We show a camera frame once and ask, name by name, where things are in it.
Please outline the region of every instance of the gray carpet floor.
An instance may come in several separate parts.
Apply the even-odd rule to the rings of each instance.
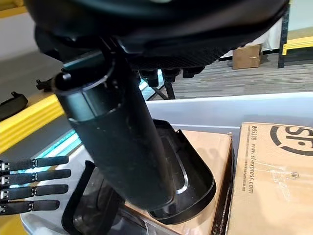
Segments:
[[[232,69],[232,61],[217,61],[194,78],[177,76],[176,99],[313,91],[313,64],[277,68],[278,54],[264,55],[259,68]],[[161,100],[156,95],[151,100]]]

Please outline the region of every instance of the cardboard box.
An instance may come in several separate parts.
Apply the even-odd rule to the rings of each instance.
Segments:
[[[173,232],[181,235],[224,234],[233,183],[231,136],[195,131],[183,131],[183,133],[214,175],[217,185],[214,199],[196,217],[177,225],[161,224],[152,219],[146,211],[129,203],[126,203],[126,206],[133,209],[133,213],[146,219],[147,228],[154,224],[161,226],[164,229],[162,234],[173,234]]]
[[[233,69],[257,68],[261,63],[262,45],[240,47],[233,50]]]
[[[244,123],[228,235],[313,234],[313,129]]]

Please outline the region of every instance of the black cylinder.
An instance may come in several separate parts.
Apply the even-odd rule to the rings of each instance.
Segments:
[[[106,180],[141,209],[155,210],[171,202],[175,188],[137,74],[116,62],[100,79],[80,75],[86,73],[58,75],[54,91]],[[82,85],[82,80],[89,82]]]

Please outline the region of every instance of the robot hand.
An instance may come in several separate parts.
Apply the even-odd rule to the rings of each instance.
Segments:
[[[53,211],[58,209],[60,202],[57,200],[16,200],[33,196],[63,194],[68,191],[68,185],[25,186],[18,188],[11,186],[68,178],[71,175],[69,169],[23,173],[27,169],[66,163],[68,163],[68,156],[21,160],[11,163],[0,161],[0,215],[19,214],[31,211]]]

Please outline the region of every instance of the black plastic base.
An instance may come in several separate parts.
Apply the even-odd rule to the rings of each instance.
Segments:
[[[216,184],[212,172],[181,130],[162,120],[154,120],[169,162],[176,196],[166,207],[150,211],[163,224],[178,224],[195,217],[213,199]]]

